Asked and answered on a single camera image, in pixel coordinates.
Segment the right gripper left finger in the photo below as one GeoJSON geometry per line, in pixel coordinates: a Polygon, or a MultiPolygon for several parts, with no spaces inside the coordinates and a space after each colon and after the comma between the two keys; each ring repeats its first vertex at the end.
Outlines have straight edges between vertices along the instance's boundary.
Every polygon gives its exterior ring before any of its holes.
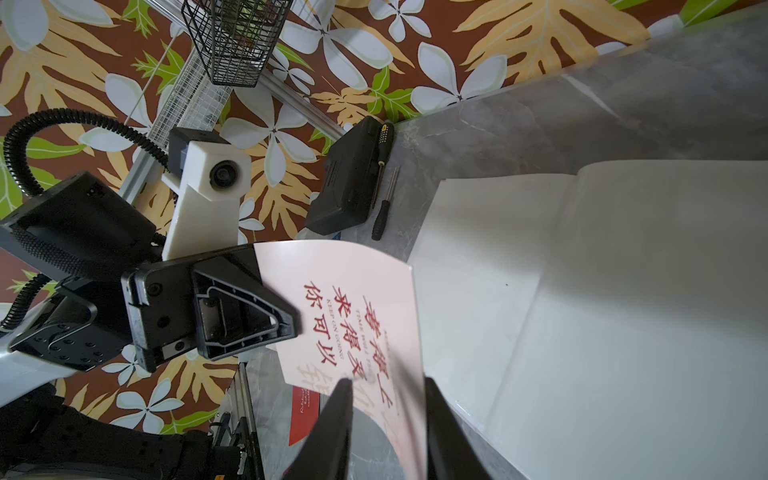
{"type": "Polygon", "coordinates": [[[353,419],[353,382],[339,380],[284,479],[347,478],[353,419]]]}

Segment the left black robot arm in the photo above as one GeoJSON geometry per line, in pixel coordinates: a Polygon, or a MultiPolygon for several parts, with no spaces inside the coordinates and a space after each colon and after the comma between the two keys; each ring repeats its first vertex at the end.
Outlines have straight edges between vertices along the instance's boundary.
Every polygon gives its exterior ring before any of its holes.
{"type": "Polygon", "coordinates": [[[1,470],[109,479],[260,479],[251,413],[213,434],[169,436],[105,424],[56,398],[51,370],[87,371],[133,346],[148,372],[191,350],[220,360],[297,335],[297,311],[264,283],[238,241],[251,162],[212,132],[175,128],[167,147],[114,118],[56,108],[16,122],[5,166],[26,202],[1,223],[2,246],[40,274],[1,322],[1,470]],[[171,180],[177,204],[159,234],[94,175],[44,188],[32,138],[56,125],[103,128],[139,147],[171,180]]]}

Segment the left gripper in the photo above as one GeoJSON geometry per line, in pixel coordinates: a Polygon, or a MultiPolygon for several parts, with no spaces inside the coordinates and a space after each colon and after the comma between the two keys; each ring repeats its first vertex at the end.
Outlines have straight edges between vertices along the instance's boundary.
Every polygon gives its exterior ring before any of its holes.
{"type": "MultiPolygon", "coordinates": [[[[83,172],[28,199],[1,221],[1,245],[40,271],[1,323],[1,357],[27,368],[88,371],[132,344],[142,367],[195,347],[193,320],[168,274],[123,286],[160,258],[154,225],[83,172]]],[[[196,342],[208,360],[294,339],[300,315],[263,280],[255,248],[215,253],[191,267],[196,342]]]]}

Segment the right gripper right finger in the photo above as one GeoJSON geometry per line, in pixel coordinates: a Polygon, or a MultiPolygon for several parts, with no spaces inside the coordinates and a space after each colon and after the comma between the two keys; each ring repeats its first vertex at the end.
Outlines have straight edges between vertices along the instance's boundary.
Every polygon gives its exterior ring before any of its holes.
{"type": "Polygon", "coordinates": [[[425,378],[427,478],[490,479],[436,382],[425,378]]]}

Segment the pink card red text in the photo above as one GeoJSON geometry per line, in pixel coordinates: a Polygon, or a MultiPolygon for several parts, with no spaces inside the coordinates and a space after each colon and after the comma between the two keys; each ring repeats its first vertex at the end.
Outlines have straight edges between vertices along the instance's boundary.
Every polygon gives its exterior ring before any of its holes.
{"type": "Polygon", "coordinates": [[[339,240],[254,246],[264,285],[297,309],[299,334],[281,341],[284,380],[328,394],[353,382],[353,405],[383,431],[408,479],[427,476],[427,421],[412,269],[339,240]]]}

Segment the white photo album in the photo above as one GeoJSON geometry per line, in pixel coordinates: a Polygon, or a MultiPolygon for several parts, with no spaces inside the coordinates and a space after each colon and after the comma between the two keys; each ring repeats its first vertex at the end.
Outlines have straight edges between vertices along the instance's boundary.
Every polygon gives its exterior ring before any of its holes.
{"type": "Polygon", "coordinates": [[[424,369],[531,479],[767,475],[767,165],[441,182],[424,369]]]}

